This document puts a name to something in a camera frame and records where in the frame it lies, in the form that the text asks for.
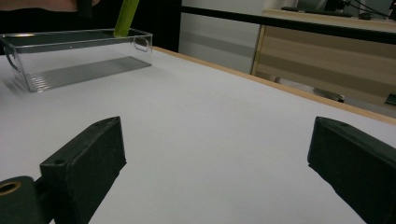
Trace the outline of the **white and black floor object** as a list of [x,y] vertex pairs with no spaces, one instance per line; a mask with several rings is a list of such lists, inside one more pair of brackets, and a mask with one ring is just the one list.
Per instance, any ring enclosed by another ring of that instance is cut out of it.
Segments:
[[334,100],[336,102],[339,103],[343,103],[345,101],[345,96],[338,94],[338,93],[334,93],[334,92],[330,92],[330,91],[325,91],[325,90],[321,90],[318,88],[314,88],[313,89],[313,93],[315,95],[321,96],[321,97],[325,97],[327,99],[331,99]]

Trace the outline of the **green phone case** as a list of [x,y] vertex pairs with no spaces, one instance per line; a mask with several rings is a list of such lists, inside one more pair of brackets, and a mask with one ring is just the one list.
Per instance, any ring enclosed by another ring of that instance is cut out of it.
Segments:
[[140,0],[123,0],[113,32],[115,37],[125,37],[128,35],[139,1]]

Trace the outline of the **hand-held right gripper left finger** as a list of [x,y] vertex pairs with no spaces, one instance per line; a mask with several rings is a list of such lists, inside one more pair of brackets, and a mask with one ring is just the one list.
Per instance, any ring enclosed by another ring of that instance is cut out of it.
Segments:
[[40,163],[57,224],[88,224],[126,164],[119,117],[95,122]]

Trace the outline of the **clear plastic storage box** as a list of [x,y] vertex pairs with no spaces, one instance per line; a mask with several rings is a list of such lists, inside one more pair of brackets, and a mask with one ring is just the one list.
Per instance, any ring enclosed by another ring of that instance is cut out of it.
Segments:
[[0,35],[15,79],[42,92],[151,66],[152,34],[111,29]]

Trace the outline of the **black keyboard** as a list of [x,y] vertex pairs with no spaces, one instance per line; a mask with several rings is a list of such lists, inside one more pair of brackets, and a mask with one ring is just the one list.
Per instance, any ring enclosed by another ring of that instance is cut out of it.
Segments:
[[352,18],[353,17],[352,14],[346,13],[346,12],[326,11],[326,10],[318,10],[318,9],[304,9],[304,8],[298,8],[298,7],[282,7],[281,10],[290,11],[290,12],[298,12],[298,13],[344,17],[344,18]]

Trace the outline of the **black horizontal rail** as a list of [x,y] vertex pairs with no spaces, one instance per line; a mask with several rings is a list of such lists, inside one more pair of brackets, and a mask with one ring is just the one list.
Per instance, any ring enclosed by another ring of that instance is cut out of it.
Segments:
[[180,7],[182,13],[207,16],[230,21],[241,21],[259,25],[269,25],[278,28],[304,31],[321,35],[333,35],[352,39],[396,45],[396,34],[385,31],[372,31],[363,28],[348,28],[339,25],[319,24],[309,21],[294,21],[276,19],[266,16],[249,15],[236,12],[220,11],[198,7]]

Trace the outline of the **light wooden desk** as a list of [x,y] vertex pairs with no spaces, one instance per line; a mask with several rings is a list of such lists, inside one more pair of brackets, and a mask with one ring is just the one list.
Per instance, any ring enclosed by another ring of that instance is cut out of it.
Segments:
[[[266,9],[263,16],[396,34],[396,21],[281,9]],[[395,105],[385,103],[389,94],[396,92],[396,45],[263,25],[253,74],[269,80],[285,78],[396,110]]]

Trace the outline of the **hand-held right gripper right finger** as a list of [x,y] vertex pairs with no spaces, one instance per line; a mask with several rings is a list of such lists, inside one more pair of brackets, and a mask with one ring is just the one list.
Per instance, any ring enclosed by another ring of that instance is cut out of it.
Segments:
[[317,117],[307,162],[367,224],[396,224],[396,148]]

